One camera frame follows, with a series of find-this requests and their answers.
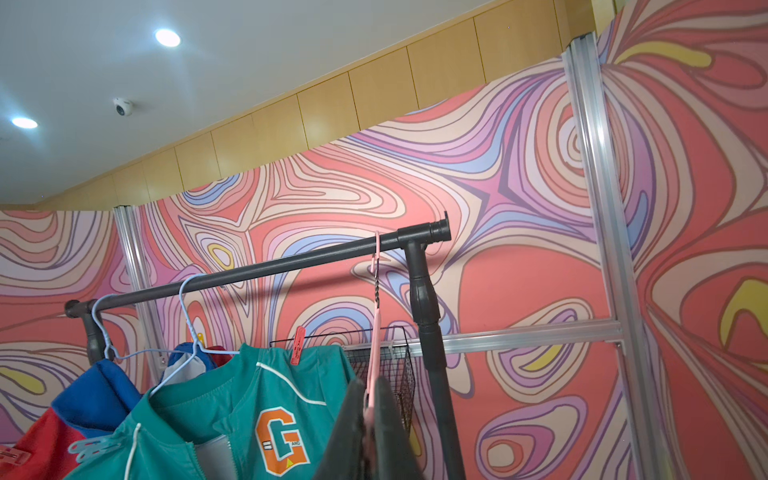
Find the light blue hanger green jacket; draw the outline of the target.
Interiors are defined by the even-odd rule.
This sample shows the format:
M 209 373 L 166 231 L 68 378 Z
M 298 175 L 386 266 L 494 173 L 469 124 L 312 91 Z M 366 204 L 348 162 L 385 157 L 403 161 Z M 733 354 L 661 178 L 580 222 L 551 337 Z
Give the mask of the light blue hanger green jacket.
M 200 340 L 198 332 L 195 329 L 195 326 L 191 320 L 191 316 L 189 314 L 187 305 L 184 300 L 186 287 L 193 279 L 196 279 L 198 277 L 202 277 L 202 274 L 195 274 L 183 280 L 178 291 L 179 303 L 182 309 L 182 313 L 184 315 L 186 326 L 188 328 L 188 331 L 192 340 L 191 351 L 186 355 L 182 353 L 182 356 L 185 355 L 185 358 L 174 363 L 171 367 L 170 373 L 163 374 L 163 377 L 159 382 L 159 384 L 149 392 L 150 397 L 157 394 L 164 387 L 167 387 L 169 385 L 181 384 L 201 376 L 203 373 L 206 372 L 206 370 L 204 369 L 204 362 L 203 362 L 204 358 L 210 359 L 212 356 L 232 357 L 239 354 L 238 351 L 216 350 L 212 348 L 207 348 L 204 346 L 203 342 Z

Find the green kids jacket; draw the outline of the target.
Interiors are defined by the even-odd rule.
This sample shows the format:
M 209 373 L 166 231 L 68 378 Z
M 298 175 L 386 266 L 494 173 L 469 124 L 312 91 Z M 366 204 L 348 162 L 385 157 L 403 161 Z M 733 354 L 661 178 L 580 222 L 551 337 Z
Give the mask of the green kids jacket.
M 225 365 L 147 393 L 114 433 L 79 444 L 72 479 L 311 479 L 356 374 L 337 345 L 244 345 Z

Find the round ceiling light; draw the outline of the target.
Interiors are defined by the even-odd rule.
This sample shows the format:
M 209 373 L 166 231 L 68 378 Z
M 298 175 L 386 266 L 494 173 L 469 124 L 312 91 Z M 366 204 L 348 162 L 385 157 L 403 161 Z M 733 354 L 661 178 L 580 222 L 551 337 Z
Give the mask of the round ceiling light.
M 181 37 L 171 29 L 161 28 L 154 32 L 155 40 L 166 48 L 176 48 L 181 45 Z
M 37 121 L 28 117 L 12 117 L 10 121 L 15 127 L 25 130 L 36 129 L 39 126 Z

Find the round ceiling light far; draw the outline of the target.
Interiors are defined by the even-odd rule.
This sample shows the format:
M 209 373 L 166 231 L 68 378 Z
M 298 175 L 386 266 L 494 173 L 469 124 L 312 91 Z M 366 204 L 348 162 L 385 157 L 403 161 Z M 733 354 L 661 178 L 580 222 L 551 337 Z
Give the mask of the round ceiling light far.
M 12 117 L 10 121 L 15 127 L 25 130 L 36 129 L 39 126 L 37 121 L 28 117 Z

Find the red clothespin on blue jacket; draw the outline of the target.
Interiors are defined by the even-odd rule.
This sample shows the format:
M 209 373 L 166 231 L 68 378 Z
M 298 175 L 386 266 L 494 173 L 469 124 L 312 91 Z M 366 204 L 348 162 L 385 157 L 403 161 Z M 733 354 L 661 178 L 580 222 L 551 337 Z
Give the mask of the red clothespin on blue jacket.
M 27 451 L 5 445 L 0 446 L 0 463 L 2 465 L 22 466 L 26 464 L 30 458 L 31 454 Z

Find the round ceiling light near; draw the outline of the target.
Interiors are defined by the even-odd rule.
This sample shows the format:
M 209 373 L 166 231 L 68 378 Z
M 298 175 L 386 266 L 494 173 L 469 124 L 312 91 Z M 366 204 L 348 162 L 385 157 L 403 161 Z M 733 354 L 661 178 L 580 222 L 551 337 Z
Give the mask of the round ceiling light near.
M 166 48 L 176 48 L 181 45 L 181 37 L 171 29 L 161 28 L 154 32 L 155 40 Z

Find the blue red white jacket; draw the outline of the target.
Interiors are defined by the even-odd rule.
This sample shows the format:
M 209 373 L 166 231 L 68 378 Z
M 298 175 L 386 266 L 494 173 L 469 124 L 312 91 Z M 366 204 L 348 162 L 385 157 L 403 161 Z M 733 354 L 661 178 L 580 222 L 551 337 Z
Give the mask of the blue red white jacket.
M 269 479 L 271 440 L 258 438 L 252 399 L 261 373 L 258 352 L 245 348 L 222 365 L 204 358 L 201 376 L 139 393 L 114 362 L 91 366 L 62 391 L 16 444 L 31 454 L 1 466 L 4 479 Z M 111 435 L 120 448 L 78 464 L 67 452 L 78 440 Z

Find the black clothes rack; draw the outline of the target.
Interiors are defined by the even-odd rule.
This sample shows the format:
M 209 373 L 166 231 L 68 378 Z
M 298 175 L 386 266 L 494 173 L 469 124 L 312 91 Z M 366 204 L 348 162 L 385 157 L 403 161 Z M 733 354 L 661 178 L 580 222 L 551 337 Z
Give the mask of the black clothes rack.
M 431 396 L 435 407 L 437 426 L 441 439 L 443 461 L 447 477 L 464 479 L 465 468 L 461 456 L 460 441 L 447 379 L 446 352 L 439 327 L 439 306 L 426 259 L 426 247 L 451 239 L 449 220 L 442 220 L 401 228 L 381 237 L 382 251 L 401 249 L 405 253 L 410 282 L 410 304 L 420 339 L 424 366 L 428 372 Z M 205 274 L 191 280 L 192 292 L 220 287 L 242 281 L 283 274 L 305 268 L 340 262 L 347 259 L 372 255 L 375 252 L 373 237 L 340 243 L 294 256 L 238 267 L 233 270 Z M 88 358 L 91 362 L 107 357 L 96 351 L 104 346 L 96 339 L 95 314 L 102 310 L 135 305 L 170 297 L 181 288 L 179 282 L 135 292 L 95 300 L 70 300 L 65 304 L 65 315 L 83 321 L 88 335 Z

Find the red clothespin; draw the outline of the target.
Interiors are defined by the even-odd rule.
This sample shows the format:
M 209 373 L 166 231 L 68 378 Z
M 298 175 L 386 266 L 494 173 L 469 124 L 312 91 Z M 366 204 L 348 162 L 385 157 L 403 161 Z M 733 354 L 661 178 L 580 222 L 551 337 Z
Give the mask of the red clothespin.
M 5 445 L 0 446 L 0 463 L 2 465 L 22 466 L 26 464 L 30 458 L 31 454 L 27 451 Z
M 299 326 L 296 329 L 295 336 L 293 338 L 292 355 L 290 364 L 298 366 L 301 361 L 301 356 L 304 350 L 304 342 L 306 337 L 306 329 L 303 326 Z

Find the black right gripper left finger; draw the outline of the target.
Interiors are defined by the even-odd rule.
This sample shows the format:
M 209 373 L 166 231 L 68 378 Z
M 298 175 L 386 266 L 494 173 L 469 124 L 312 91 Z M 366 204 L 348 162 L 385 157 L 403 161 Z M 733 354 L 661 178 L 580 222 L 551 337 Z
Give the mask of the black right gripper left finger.
M 315 480 L 362 480 L 368 478 L 365 453 L 365 385 L 353 380 L 336 419 Z

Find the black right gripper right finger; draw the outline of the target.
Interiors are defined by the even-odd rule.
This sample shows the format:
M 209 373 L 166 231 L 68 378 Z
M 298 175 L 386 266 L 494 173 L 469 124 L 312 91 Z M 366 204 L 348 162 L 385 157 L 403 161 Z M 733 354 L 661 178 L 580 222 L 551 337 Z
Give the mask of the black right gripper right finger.
M 384 377 L 379 377 L 374 384 L 373 420 L 373 478 L 422 479 L 421 468 L 402 425 L 395 395 L 389 381 Z

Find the pink plastic hanger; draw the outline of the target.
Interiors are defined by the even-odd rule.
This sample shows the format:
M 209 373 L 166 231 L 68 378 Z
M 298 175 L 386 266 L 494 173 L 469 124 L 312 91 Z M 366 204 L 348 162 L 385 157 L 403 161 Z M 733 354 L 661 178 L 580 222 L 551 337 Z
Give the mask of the pink plastic hanger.
M 374 279 L 374 312 L 371 330 L 370 355 L 366 377 L 366 390 L 363 403 L 363 473 L 364 479 L 373 479 L 376 463 L 375 447 L 375 385 L 380 376 L 380 346 L 381 346 L 381 302 L 380 302 L 380 256 L 381 239 L 375 233 L 375 249 L 371 260 L 371 273 Z

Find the light blue clothespin green jacket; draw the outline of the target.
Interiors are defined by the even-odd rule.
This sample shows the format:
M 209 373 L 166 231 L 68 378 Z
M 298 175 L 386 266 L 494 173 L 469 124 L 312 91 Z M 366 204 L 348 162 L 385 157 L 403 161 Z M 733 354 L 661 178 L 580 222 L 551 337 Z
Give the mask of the light blue clothespin green jacket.
M 116 439 L 111 435 L 105 435 L 75 441 L 68 446 L 67 452 L 75 456 L 75 460 L 78 464 L 82 464 L 98 455 L 105 454 L 120 448 L 121 446 L 121 440 Z

